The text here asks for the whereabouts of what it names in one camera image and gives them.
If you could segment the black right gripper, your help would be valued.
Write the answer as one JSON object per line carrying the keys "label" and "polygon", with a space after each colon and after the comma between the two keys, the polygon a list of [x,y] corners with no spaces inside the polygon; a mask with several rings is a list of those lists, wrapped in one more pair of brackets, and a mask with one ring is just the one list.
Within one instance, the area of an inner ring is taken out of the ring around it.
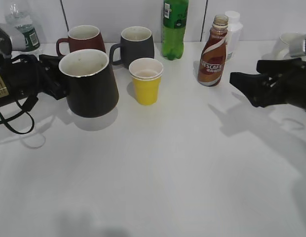
{"label": "black right gripper", "polygon": [[229,78],[252,106],[289,104],[306,110],[306,61],[259,60],[256,71],[260,74],[232,72]]}

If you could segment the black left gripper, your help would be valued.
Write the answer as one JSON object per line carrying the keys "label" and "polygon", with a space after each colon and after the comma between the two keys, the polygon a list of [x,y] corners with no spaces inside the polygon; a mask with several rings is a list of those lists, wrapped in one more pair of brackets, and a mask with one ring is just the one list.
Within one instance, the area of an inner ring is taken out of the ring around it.
{"label": "black left gripper", "polygon": [[63,57],[20,54],[13,58],[0,54],[0,108],[21,99],[37,98],[39,93],[56,100],[65,98],[67,85],[59,70]]}

